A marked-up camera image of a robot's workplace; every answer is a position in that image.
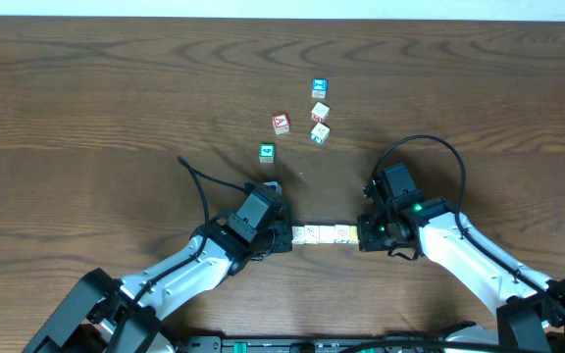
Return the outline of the yellow wooden block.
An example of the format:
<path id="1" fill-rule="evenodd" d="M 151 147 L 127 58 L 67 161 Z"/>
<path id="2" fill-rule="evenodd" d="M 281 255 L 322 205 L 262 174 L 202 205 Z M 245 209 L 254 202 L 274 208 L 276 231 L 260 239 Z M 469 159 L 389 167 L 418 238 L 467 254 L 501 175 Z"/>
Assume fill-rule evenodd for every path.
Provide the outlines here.
<path id="1" fill-rule="evenodd" d="M 349 227 L 349 242 L 358 244 L 359 237 L 358 237 L 358 227 L 357 226 L 350 226 Z"/>

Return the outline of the plain engraved wooden block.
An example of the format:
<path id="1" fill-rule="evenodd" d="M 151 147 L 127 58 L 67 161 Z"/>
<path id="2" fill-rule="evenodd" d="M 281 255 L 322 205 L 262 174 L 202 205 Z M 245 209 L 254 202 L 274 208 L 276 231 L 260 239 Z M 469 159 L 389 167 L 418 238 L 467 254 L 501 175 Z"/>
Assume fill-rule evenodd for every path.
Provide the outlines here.
<path id="1" fill-rule="evenodd" d="M 320 242 L 320 227 L 306 225 L 304 227 L 304 240 L 305 244 L 317 244 Z"/>

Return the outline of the plain block blue side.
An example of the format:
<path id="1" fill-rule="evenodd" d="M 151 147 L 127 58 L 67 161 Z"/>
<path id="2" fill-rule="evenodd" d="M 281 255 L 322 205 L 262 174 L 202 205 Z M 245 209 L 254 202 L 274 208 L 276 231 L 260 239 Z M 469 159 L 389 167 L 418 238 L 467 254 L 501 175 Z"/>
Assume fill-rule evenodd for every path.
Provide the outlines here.
<path id="1" fill-rule="evenodd" d="M 305 227 L 292 228 L 292 243 L 304 244 L 305 243 Z"/>

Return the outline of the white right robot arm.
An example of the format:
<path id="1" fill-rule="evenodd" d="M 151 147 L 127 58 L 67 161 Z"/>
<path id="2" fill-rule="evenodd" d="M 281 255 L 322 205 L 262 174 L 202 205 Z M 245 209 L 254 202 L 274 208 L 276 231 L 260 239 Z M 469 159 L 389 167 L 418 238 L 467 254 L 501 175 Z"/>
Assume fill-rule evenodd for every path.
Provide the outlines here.
<path id="1" fill-rule="evenodd" d="M 463 322 L 440 338 L 445 352 L 460 343 L 565 352 L 565 279 L 538 272 L 480 233 L 442 197 L 428 199 L 403 164 L 373 176 L 363 189 L 372 210 L 358 217 L 359 247 L 402 256 L 411 249 L 459 279 L 494 315 L 496 328 Z"/>

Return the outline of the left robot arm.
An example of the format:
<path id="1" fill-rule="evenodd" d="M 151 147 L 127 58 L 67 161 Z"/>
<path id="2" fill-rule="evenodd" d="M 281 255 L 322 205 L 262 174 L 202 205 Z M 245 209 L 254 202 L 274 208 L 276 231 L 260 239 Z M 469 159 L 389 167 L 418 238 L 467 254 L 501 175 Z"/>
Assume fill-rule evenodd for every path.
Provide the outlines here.
<path id="1" fill-rule="evenodd" d="M 291 250 L 290 205 L 275 182 L 248 183 L 236 211 L 198 227 L 181 251 L 137 274 L 97 268 L 68 293 L 27 352 L 174 352 L 163 321 L 251 261 Z"/>

